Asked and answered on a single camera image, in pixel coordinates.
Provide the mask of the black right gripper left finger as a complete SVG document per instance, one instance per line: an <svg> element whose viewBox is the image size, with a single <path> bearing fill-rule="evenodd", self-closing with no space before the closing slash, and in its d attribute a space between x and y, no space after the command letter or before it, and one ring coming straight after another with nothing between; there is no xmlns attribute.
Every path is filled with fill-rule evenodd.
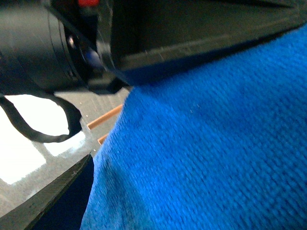
<svg viewBox="0 0 307 230"><path fill-rule="evenodd" d="M90 154L0 218L2 230L80 229L94 180Z"/></svg>

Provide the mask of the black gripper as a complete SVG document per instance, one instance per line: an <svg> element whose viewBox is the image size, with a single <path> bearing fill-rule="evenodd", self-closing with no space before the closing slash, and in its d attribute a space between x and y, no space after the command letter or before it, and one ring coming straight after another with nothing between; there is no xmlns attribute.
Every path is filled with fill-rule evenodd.
<svg viewBox="0 0 307 230"><path fill-rule="evenodd" d="M78 90L131 88L120 70L120 59L131 53L131 1L51 0L49 12L62 23Z"/></svg>

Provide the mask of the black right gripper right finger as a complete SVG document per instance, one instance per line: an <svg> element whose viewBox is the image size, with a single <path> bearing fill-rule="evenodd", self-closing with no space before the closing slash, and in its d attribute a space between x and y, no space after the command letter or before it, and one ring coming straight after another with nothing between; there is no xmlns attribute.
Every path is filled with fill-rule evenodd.
<svg viewBox="0 0 307 230"><path fill-rule="evenodd" d="M304 0L125 0L114 74L141 85L269 42L307 22Z"/></svg>

